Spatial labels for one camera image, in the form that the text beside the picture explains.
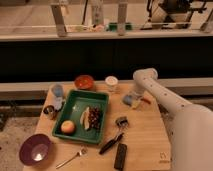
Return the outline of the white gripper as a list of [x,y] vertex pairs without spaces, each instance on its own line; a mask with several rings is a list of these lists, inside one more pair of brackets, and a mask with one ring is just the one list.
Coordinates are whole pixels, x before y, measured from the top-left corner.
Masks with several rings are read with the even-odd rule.
[[139,104],[141,103],[141,99],[143,98],[145,89],[138,87],[138,86],[133,86],[131,90],[131,95],[132,95],[132,104],[131,107],[133,109],[136,109]]

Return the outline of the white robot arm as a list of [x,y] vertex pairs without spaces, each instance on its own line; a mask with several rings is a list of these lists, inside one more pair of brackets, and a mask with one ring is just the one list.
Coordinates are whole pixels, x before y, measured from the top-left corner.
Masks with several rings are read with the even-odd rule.
[[173,115],[171,171],[213,171],[213,111],[157,82],[154,68],[133,73],[135,95],[148,91]]

